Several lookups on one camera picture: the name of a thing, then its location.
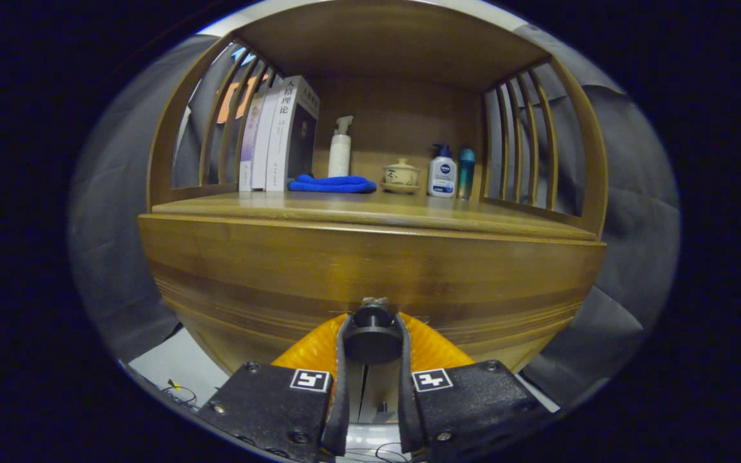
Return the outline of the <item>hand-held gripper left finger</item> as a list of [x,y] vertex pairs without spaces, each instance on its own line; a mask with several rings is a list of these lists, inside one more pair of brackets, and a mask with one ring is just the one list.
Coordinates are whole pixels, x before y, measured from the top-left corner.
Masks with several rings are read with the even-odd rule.
[[333,462],[346,451],[350,325],[339,314],[276,360],[247,361],[198,411],[236,444],[280,462]]

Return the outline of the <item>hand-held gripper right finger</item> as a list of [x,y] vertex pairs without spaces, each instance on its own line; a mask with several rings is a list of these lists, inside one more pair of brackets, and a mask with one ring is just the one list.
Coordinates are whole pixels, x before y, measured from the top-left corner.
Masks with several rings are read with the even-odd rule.
[[552,412],[497,359],[475,361],[399,313],[399,434],[415,462],[476,462],[538,431]]

